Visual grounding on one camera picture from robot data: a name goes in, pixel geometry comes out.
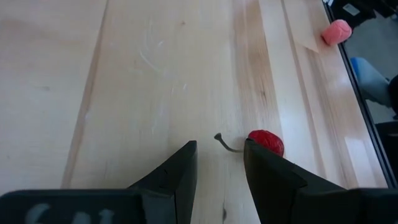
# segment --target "pink object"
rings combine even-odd
[[[342,19],[338,19],[322,32],[322,37],[328,45],[335,45],[348,39],[352,33],[353,30],[348,23]]]

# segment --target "black frame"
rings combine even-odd
[[[331,11],[330,6],[328,6],[327,4],[323,4],[326,10],[326,14],[329,18],[329,21],[334,21],[334,16],[333,16],[333,12]],[[366,127],[368,128],[369,131],[369,135],[371,137],[371,140],[373,142],[373,146],[374,149],[376,150],[376,154],[377,154],[377,158],[379,159],[380,162],[380,166],[381,169],[384,173],[384,177],[386,178],[386,182],[389,188],[398,188],[397,186],[397,180],[394,176],[394,173],[391,169],[390,166],[390,162],[386,156],[386,152],[384,151],[384,147],[381,143],[380,137],[379,137],[379,133],[376,130],[376,126],[373,122],[373,118],[370,115],[369,112],[369,108],[368,105],[366,104],[365,100],[363,99],[363,97],[361,96],[361,92],[359,90],[358,87],[358,82],[356,80],[356,77],[354,75],[353,72],[353,68],[352,68],[352,64],[349,61],[349,58],[347,56],[347,52],[345,49],[345,46],[343,44],[339,44],[338,48],[340,50],[340,54],[341,57],[343,58],[344,64],[346,66],[347,72],[348,72],[348,76],[349,79],[351,81],[351,84],[353,86],[354,92],[355,92],[355,96],[357,98],[358,101],[358,105],[361,108],[361,112],[363,115],[363,118],[365,120],[366,123]]]

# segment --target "pink foam block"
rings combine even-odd
[[[322,32],[322,37],[328,45],[335,45],[348,39],[352,33],[353,30],[348,23],[338,19]]]

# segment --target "wooden table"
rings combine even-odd
[[[386,187],[321,0],[0,2],[0,191],[124,188],[198,141],[193,223],[258,223],[254,129],[346,188]]]

